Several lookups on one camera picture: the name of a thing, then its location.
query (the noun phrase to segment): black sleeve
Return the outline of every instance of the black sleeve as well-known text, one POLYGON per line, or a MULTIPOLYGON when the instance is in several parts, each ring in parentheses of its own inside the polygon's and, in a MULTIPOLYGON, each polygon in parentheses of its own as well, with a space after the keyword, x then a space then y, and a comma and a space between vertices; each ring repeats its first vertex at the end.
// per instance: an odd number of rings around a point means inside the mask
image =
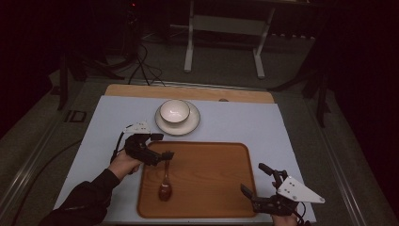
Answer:
POLYGON ((91 226, 101 223, 111 201, 112 189, 119 183, 115 174, 105 169, 91 183, 83 182, 76 186, 67 200, 46 216, 39 226, 91 226))

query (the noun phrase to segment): desk leg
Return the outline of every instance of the desk leg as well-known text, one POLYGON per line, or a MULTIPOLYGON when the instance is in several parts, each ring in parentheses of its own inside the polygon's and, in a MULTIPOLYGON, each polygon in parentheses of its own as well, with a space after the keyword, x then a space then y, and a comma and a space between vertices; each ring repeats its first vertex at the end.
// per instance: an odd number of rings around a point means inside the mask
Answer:
POLYGON ((261 41, 258 45, 258 48, 255 48, 253 50, 253 57, 255 60, 256 72, 258 74, 259 79, 264 79, 264 71, 263 71, 263 64, 262 64, 262 59, 261 59, 261 52, 263 49, 264 42, 266 41, 267 33, 269 32, 269 28, 272 23, 273 14, 274 14, 275 10, 276 10, 275 8, 270 9, 269 16, 267 17, 267 21, 264 24, 263 32, 261 35, 261 41))
POLYGON ((194 33, 194 0, 190 1, 190 18, 188 20, 188 44, 185 52, 184 72, 191 73, 191 65, 193 62, 193 33, 194 33))

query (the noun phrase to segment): wooden table edge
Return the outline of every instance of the wooden table edge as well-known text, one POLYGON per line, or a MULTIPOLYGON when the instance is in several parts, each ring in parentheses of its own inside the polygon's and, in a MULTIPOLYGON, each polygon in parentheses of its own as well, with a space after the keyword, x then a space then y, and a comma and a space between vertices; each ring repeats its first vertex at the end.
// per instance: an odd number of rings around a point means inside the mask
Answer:
POLYGON ((111 84, 105 91, 106 96, 144 97, 185 99, 201 101, 219 101, 221 99, 230 102, 274 104, 274 98, 267 91, 237 90, 237 89, 210 89, 188 87, 151 87, 137 85, 111 84))

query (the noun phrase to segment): white bowl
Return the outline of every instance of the white bowl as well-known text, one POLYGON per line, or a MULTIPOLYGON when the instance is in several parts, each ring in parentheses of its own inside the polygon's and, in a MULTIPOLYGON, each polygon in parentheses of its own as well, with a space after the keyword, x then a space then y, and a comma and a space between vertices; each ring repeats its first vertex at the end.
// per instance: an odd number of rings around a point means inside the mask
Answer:
POLYGON ((161 117, 161 106, 158 107, 155 113, 155 122, 158 127, 165 133, 172 136, 183 136, 194 131, 200 123, 200 112, 190 102, 185 101, 190 108, 190 115, 182 122, 170 123, 161 117))
POLYGON ((181 100, 168 100, 161 105, 159 113, 165 122, 180 123, 190 115, 190 107, 181 100))

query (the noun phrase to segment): human arm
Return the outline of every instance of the human arm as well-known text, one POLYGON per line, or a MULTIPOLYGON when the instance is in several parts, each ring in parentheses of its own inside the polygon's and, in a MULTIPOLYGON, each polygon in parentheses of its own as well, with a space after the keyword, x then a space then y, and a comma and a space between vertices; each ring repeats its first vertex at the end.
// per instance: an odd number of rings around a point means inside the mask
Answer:
POLYGON ((113 188, 129 172, 138 171, 140 163, 121 151, 109 167, 92 182, 83 182, 76 186, 66 201, 40 222, 40 226, 88 226, 101 223, 107 213, 113 188))

